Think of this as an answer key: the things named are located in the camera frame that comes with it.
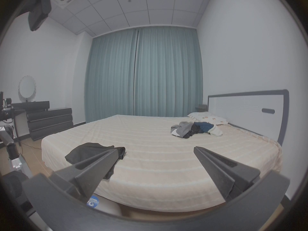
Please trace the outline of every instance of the teal curtain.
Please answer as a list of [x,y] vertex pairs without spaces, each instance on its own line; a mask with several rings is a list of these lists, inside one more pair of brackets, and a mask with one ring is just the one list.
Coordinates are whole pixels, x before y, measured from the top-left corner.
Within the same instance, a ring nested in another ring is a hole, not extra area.
[[133,115],[137,29],[93,39],[85,78],[85,115],[91,122]]
[[201,52],[195,29],[139,29],[134,115],[187,116],[202,103]]

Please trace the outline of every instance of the floral pillow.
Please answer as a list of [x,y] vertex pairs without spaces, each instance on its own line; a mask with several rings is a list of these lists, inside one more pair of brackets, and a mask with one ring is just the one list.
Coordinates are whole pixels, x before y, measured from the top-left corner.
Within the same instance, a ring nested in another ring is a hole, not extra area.
[[225,118],[211,114],[210,112],[193,112],[188,115],[191,119],[198,122],[208,122],[214,125],[228,124]]

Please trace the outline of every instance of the bed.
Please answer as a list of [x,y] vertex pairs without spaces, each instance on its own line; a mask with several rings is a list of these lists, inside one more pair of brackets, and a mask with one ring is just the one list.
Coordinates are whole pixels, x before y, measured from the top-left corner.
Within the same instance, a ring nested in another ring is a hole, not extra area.
[[[274,122],[280,123],[279,137],[283,133],[280,131],[281,127],[286,125],[286,115],[283,117],[283,114],[286,114],[284,110],[287,98],[285,93],[280,93],[278,96],[282,96],[282,107],[280,101],[265,107],[260,100],[256,103],[262,106],[261,109],[273,109],[275,106]],[[213,102],[208,103],[208,109],[212,109],[212,113],[221,115],[224,109],[220,108],[219,104],[222,103],[225,109],[232,110],[228,106],[228,101],[220,99],[225,97],[228,96],[209,96],[209,100],[215,98],[215,101],[213,99]],[[257,115],[251,108],[253,102],[250,101],[249,106],[250,111]],[[274,115],[262,111],[261,115],[264,114]],[[271,138],[272,134],[268,137],[263,136],[264,133],[258,134],[259,131],[254,131],[250,123],[248,123],[250,129],[243,129],[241,127],[245,126],[245,122],[239,120],[242,126],[238,126],[235,124],[236,119],[233,119],[232,112],[229,117],[233,125],[219,125],[223,132],[221,137],[195,134],[188,139],[181,139],[170,134],[170,127],[181,121],[193,121],[189,117],[114,115],[45,137],[42,140],[42,159],[48,167],[56,171],[70,166],[64,157],[80,144],[94,142],[104,146],[124,146],[126,156],[118,161],[111,178],[101,181],[95,191],[96,194],[143,210],[161,212],[202,210],[225,201],[194,155],[195,146],[205,147],[256,167],[260,170],[261,177],[271,169],[279,171],[282,166],[278,137]],[[264,122],[273,121],[269,117],[264,119]]]

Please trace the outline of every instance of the mirror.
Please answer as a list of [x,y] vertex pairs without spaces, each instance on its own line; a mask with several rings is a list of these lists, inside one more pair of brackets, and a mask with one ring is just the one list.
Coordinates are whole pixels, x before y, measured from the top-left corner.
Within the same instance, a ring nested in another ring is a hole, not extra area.
[[34,95],[35,88],[36,85],[34,79],[31,76],[27,75],[21,79],[18,86],[18,92],[21,95],[21,97],[25,98],[27,101]]

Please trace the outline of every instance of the white headboard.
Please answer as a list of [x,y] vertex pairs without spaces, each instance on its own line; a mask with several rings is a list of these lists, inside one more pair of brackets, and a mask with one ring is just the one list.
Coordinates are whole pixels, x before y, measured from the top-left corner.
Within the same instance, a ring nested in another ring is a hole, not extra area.
[[208,111],[233,126],[283,143],[289,116],[289,91],[266,90],[208,96]]

